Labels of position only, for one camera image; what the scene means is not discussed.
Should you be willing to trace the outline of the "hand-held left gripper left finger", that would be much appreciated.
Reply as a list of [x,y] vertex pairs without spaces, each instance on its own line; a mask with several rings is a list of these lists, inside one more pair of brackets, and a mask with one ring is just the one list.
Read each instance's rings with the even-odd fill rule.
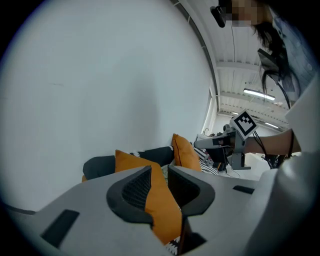
[[18,230],[42,256],[167,256],[145,211],[151,167],[117,172],[75,185]]

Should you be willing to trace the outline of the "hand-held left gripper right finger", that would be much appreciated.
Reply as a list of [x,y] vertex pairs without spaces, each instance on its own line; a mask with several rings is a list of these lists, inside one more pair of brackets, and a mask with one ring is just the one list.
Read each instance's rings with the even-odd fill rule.
[[167,168],[168,188],[182,213],[177,255],[183,255],[216,236],[231,224],[249,202],[258,182]]

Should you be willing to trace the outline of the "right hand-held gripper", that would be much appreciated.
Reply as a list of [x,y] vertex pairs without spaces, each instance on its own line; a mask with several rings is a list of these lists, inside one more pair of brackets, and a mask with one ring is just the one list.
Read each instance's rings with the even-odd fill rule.
[[245,146],[257,128],[252,116],[243,110],[223,127],[223,135],[195,141],[194,147],[208,149],[214,163],[227,162],[233,170],[250,170],[245,166]]

